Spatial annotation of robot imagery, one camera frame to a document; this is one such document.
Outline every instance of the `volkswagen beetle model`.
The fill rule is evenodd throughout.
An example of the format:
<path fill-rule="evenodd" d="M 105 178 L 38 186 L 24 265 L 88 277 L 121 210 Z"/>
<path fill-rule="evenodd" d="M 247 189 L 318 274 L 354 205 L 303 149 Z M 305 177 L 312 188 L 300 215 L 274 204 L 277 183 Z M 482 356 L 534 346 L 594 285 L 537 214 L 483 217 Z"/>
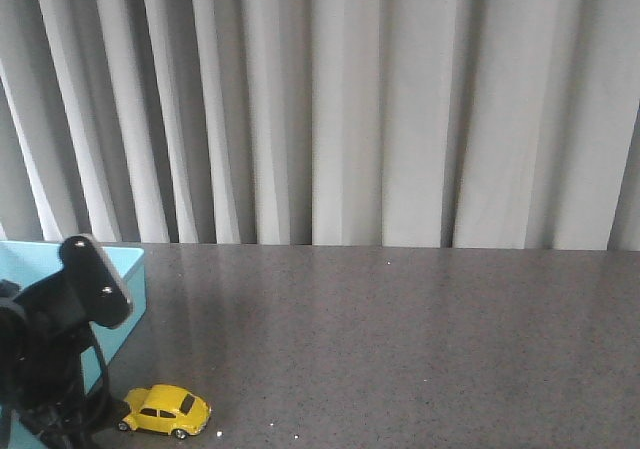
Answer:
<path fill-rule="evenodd" d="M 211 406 L 203 399 L 168 384 L 132 389 L 124 400 L 130 412 L 118 423 L 121 431 L 155 432 L 186 439 L 200 434 L 211 417 Z"/>

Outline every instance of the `speckled granite surface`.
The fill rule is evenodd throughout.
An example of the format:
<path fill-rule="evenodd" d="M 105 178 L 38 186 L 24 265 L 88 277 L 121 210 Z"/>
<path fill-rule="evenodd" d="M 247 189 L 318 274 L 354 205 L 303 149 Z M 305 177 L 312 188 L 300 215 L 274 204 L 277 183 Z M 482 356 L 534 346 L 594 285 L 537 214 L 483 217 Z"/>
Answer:
<path fill-rule="evenodd" d="M 143 247 L 114 392 L 183 385 L 214 419 L 105 449 L 640 447 L 640 254 Z"/>

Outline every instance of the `toy car wheel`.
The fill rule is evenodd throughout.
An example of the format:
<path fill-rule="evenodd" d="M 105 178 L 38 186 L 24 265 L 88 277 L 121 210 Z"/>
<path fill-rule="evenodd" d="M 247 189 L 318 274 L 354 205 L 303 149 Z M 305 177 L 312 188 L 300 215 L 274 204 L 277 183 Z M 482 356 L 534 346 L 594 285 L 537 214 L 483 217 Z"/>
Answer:
<path fill-rule="evenodd" d="M 171 434 L 173 437 L 180 439 L 181 441 L 185 440 L 189 436 L 189 433 L 184 429 L 176 429 Z"/>

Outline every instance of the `toy car window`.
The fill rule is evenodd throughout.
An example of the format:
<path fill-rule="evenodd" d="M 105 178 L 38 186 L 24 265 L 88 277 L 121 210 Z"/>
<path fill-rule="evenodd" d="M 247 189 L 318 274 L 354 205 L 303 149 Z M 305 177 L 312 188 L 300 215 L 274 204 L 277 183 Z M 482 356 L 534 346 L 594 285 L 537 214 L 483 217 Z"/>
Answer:
<path fill-rule="evenodd" d="M 182 404 L 180 404 L 180 412 L 183 414 L 189 414 L 194 402 L 195 398 L 191 394 L 184 396 L 184 400 L 182 401 Z"/>

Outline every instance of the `yellow toy car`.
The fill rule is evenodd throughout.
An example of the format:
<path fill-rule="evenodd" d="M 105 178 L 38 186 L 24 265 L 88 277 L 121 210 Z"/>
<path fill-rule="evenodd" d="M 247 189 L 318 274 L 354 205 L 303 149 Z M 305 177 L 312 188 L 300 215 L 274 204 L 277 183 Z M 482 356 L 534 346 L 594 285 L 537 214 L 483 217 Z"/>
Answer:
<path fill-rule="evenodd" d="M 209 404 L 186 389 L 167 384 L 132 389 L 124 400 L 131 412 L 118 423 L 121 431 L 149 431 L 186 439 L 200 434 L 211 417 Z"/>

